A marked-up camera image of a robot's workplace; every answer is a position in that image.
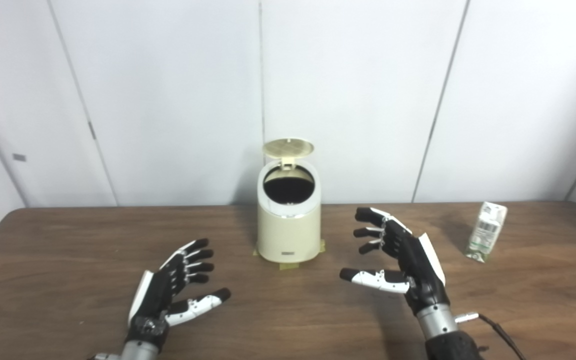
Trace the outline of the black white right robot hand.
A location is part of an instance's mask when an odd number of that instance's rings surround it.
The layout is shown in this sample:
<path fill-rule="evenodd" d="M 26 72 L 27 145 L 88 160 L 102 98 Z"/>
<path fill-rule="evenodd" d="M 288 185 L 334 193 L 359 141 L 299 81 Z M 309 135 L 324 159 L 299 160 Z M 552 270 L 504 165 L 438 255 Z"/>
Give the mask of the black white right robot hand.
<path fill-rule="evenodd" d="M 398 270 L 342 268 L 342 280 L 403 294 L 413 315 L 428 307 L 450 305 L 445 274 L 426 234 L 416 237 L 395 216 L 374 207 L 357 207 L 355 220 L 371 224 L 353 232 L 357 239 L 371 238 L 359 247 L 359 253 L 382 251 L 397 260 Z"/>

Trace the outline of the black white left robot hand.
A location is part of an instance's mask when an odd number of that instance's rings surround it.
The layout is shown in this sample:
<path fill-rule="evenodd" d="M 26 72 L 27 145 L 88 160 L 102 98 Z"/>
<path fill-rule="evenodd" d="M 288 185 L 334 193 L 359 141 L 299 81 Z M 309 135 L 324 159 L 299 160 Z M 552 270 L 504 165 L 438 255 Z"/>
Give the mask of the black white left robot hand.
<path fill-rule="evenodd" d="M 162 351 L 171 327 L 192 321 L 231 298 L 230 289 L 195 298 L 175 298 L 191 284 L 206 284 L 214 264 L 205 262 L 214 256 L 210 240 L 195 239 L 176 249 L 157 271 L 146 270 L 139 281 L 128 313 L 125 342 L 142 342 Z"/>

